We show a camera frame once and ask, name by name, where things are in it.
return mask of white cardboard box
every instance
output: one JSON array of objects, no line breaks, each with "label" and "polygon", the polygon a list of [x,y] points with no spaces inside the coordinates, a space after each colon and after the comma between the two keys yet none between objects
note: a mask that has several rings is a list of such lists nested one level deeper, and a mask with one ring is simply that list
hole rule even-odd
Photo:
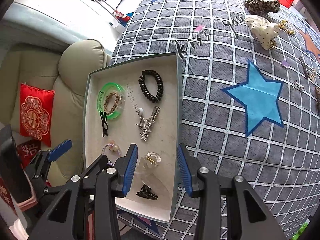
[{"label": "white cardboard box", "polygon": [[[150,102],[141,92],[138,82],[141,72],[146,69],[157,71],[164,83],[164,95],[159,103]],[[84,105],[84,163],[88,167],[100,154],[102,148],[114,140],[123,154],[129,145],[138,146],[138,161],[148,152],[156,152],[161,163],[155,171],[168,190],[166,196],[158,200],[138,197],[143,183],[137,176],[133,177],[130,192],[127,196],[116,198],[116,206],[130,213],[160,222],[169,222],[173,215],[177,193],[176,151],[179,144],[181,120],[181,73],[180,60],[176,53],[156,54],[124,61],[89,74]],[[100,114],[97,110],[97,97],[100,89],[108,82],[114,82],[125,89],[126,98],[122,114],[114,120],[108,120],[108,136],[102,137]],[[155,95],[157,86],[152,76],[146,77],[146,85]],[[140,138],[139,123],[136,113],[143,108],[144,117],[150,117],[153,107],[161,108],[156,122],[149,133],[147,141]],[[108,158],[114,163],[117,156],[106,149]]]}]

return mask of sofa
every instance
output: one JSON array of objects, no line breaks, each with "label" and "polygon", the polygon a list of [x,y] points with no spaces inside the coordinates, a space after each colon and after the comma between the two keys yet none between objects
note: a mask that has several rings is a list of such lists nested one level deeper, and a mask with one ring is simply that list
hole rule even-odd
[{"label": "sofa", "polygon": [[[62,54],[49,49],[16,44],[0,67],[0,122],[20,132],[20,83],[55,90],[51,121],[51,148],[70,139],[72,148],[52,162],[48,180],[65,184],[83,169],[82,123],[88,74],[108,65],[110,55],[96,40],[78,41]],[[41,149],[48,147],[41,143]]]}]

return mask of gray grid fabric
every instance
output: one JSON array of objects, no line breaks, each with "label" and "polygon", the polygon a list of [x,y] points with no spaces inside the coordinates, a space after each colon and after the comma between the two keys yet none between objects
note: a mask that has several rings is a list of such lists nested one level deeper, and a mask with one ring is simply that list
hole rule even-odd
[{"label": "gray grid fabric", "polygon": [[[232,177],[242,174],[270,208],[289,238],[308,218],[319,200],[320,122],[316,109],[314,84],[304,77],[299,56],[307,67],[319,65],[314,55],[305,52],[303,37],[280,32],[277,47],[264,50],[244,23],[233,28],[239,39],[221,20],[249,14],[244,0],[143,0],[113,53],[111,64],[145,55],[177,51],[172,43],[196,44],[193,29],[205,25],[210,41],[202,47],[188,46],[182,59],[183,121],[182,142],[191,156],[217,174]],[[282,7],[265,15],[270,22],[287,19],[305,28],[320,47],[319,37],[299,16]],[[244,108],[221,88],[245,81],[247,59],[252,60],[268,79],[284,81],[279,107],[281,128],[264,121],[245,138]],[[285,69],[281,61],[290,67]],[[297,80],[304,86],[293,88]],[[179,186],[176,209],[169,224],[159,223],[159,233],[148,230],[130,215],[119,219],[137,230],[159,239],[193,239],[199,200],[191,199]],[[221,198],[221,239],[227,239],[226,201]]]}]

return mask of dark red cushion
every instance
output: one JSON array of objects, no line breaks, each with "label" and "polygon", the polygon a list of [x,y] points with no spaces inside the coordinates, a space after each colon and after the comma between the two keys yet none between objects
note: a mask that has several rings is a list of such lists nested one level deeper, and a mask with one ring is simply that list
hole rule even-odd
[{"label": "dark red cushion", "polygon": [[20,134],[51,147],[50,126],[54,90],[20,85]]}]

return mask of screw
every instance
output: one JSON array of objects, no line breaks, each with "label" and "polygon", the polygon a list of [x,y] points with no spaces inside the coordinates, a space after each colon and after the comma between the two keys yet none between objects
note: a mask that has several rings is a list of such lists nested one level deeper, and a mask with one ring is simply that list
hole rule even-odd
[{"label": "screw", "polygon": [[243,177],[240,176],[240,175],[237,175],[237,176],[235,176],[235,180],[236,180],[237,182],[242,182],[242,181],[243,181]]},{"label": "screw", "polygon": [[79,179],[80,179],[79,175],[74,175],[74,176],[72,176],[71,181],[77,182]]},{"label": "screw", "polygon": [[116,169],[115,168],[109,168],[107,169],[107,173],[109,174],[114,174],[116,172]]},{"label": "screw", "polygon": [[209,172],[209,169],[206,168],[206,167],[201,167],[201,168],[199,169],[199,171],[200,171],[201,173],[208,173],[208,172]]}]

